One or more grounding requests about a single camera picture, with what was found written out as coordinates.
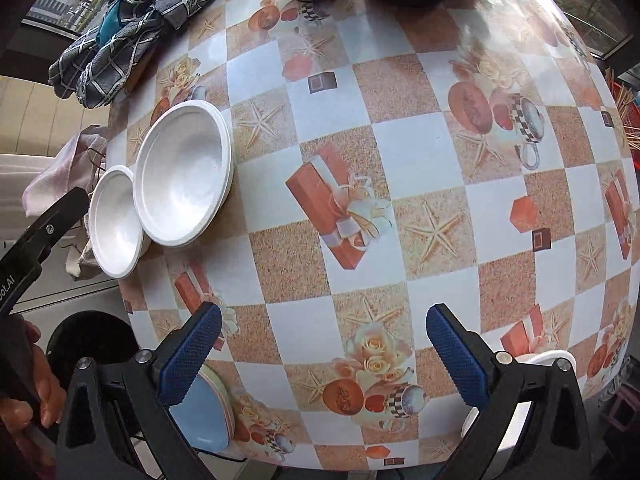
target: red gift box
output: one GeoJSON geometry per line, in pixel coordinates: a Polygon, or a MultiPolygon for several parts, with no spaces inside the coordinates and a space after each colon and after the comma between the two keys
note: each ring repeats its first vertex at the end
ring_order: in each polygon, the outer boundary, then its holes
{"type": "Polygon", "coordinates": [[[616,226],[622,257],[626,260],[631,250],[631,227],[629,225],[627,212],[625,212],[625,205],[627,208],[630,208],[630,205],[629,194],[626,190],[625,177],[622,175],[622,171],[616,171],[616,174],[613,176],[613,181],[604,192],[604,197],[607,199],[607,204],[609,204],[609,210],[613,217],[613,223],[616,226]]]}
{"type": "Polygon", "coordinates": [[[529,354],[529,342],[542,336],[544,325],[540,306],[535,304],[522,321],[517,322],[500,338],[502,347],[512,356],[529,354]]]}
{"type": "MultiPolygon", "coordinates": [[[[349,185],[349,168],[332,145],[324,145],[316,155],[324,161],[338,186],[349,185]]],[[[342,268],[355,269],[366,247],[362,237],[358,238],[359,234],[351,240],[340,237],[338,222],[345,217],[335,205],[334,190],[322,179],[314,164],[303,164],[287,180],[287,187],[342,268]]]]}
{"type": "MultiPolygon", "coordinates": [[[[187,306],[189,312],[194,314],[198,307],[205,300],[203,297],[204,295],[200,291],[198,291],[196,286],[194,286],[193,282],[191,281],[189,273],[183,272],[182,274],[180,274],[180,276],[178,276],[174,281],[174,285],[175,289],[178,291],[178,294],[180,294],[180,297],[184,301],[184,304],[187,306]]],[[[224,344],[225,340],[222,338],[222,336],[220,336],[218,339],[216,339],[215,343],[213,343],[213,348],[221,351],[224,344]]]]}

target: checkered towel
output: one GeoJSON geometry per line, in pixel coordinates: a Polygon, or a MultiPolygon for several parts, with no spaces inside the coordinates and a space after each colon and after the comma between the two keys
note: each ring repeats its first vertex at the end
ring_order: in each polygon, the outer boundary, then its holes
{"type": "Polygon", "coordinates": [[[145,52],[210,1],[109,0],[107,13],[119,5],[122,28],[102,48],[98,45],[99,26],[83,34],[51,65],[49,83],[63,99],[76,92],[85,108],[111,103],[145,52]]]}

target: metal bolt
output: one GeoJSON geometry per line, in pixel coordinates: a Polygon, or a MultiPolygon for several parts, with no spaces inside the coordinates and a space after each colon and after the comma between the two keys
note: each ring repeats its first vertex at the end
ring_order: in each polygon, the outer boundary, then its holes
{"type": "Polygon", "coordinates": [[[89,365],[91,364],[91,358],[90,357],[82,357],[80,358],[80,360],[78,361],[78,364],[76,364],[76,366],[78,367],[79,370],[86,370],[89,365]]]}
{"type": "Polygon", "coordinates": [[[495,358],[498,359],[498,362],[503,365],[510,365],[513,361],[513,357],[508,352],[498,352],[495,355],[495,358]]]}
{"type": "Polygon", "coordinates": [[[563,372],[568,372],[569,370],[571,370],[571,363],[568,359],[561,357],[558,359],[558,361],[556,361],[556,363],[558,363],[558,368],[560,368],[563,372]]]}
{"type": "Polygon", "coordinates": [[[153,357],[153,352],[151,350],[141,350],[136,354],[136,361],[140,364],[148,363],[151,361],[153,357]]]}

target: checkered tablecloth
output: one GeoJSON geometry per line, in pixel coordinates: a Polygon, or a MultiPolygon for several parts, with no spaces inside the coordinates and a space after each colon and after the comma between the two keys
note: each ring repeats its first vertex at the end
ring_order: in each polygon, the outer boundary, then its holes
{"type": "Polygon", "coordinates": [[[216,0],[112,105],[108,164],[133,163],[188,98],[233,132],[231,192],[196,242],[152,246],[120,287],[146,348],[193,296],[222,306],[207,366],[238,420],[229,455],[445,460],[468,407],[425,333],[435,303],[494,350],[568,349],[584,397],[617,373],[636,176],[604,78],[550,0],[216,0]]]}

